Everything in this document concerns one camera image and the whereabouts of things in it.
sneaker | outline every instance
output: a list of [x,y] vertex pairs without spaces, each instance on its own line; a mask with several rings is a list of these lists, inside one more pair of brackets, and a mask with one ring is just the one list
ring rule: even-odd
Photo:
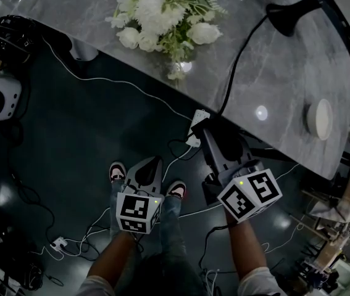
[[127,171],[121,162],[113,162],[109,169],[110,181],[125,180]]
[[167,191],[167,196],[177,196],[180,199],[186,194],[186,184],[183,181],[173,182]]

forearm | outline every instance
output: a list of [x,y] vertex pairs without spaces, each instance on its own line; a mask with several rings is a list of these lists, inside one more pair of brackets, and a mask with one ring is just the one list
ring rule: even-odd
[[[226,212],[227,222],[234,221]],[[229,228],[232,257],[240,279],[256,268],[267,266],[264,251],[261,248],[249,221]]]
[[93,263],[87,276],[100,276],[114,288],[134,247],[131,234],[120,232]]

white sleeve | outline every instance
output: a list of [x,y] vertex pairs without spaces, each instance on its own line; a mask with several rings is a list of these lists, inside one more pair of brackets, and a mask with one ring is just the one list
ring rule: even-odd
[[239,284],[238,296],[286,294],[282,291],[268,268],[257,268],[246,275]]
[[99,276],[89,276],[80,286],[76,296],[115,296],[110,284]]

jeans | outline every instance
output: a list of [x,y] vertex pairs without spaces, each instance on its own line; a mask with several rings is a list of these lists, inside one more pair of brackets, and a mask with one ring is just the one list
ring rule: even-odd
[[[112,183],[112,195],[110,197],[111,238],[114,238],[120,231],[115,217],[115,208],[117,194],[123,191],[123,185],[124,180],[118,180]],[[157,225],[160,227],[160,241],[162,246],[162,253],[160,255],[162,277],[170,294],[184,296],[205,295],[200,278],[187,260],[186,245],[179,225],[180,209],[181,199],[177,196],[166,197],[162,204],[160,225]],[[121,284],[116,285],[116,294],[120,294],[118,290],[122,290],[127,284],[130,284],[140,259],[140,253],[136,253],[136,251],[130,256],[127,266],[123,270],[122,277],[119,280]]]

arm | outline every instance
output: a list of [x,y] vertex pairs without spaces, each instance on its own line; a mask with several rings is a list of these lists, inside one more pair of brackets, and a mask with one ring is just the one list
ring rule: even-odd
[[[227,223],[234,222],[233,217],[225,211]],[[261,245],[254,234],[249,221],[244,221],[229,229],[232,257],[239,279],[257,268],[267,267],[267,260]]]
[[129,232],[120,232],[93,263],[88,276],[99,276],[114,287],[128,260],[135,240]]
[[[235,220],[227,211],[227,223]],[[265,253],[254,234],[249,221],[244,221],[229,229],[232,256],[241,280],[238,296],[286,295],[267,267]]]

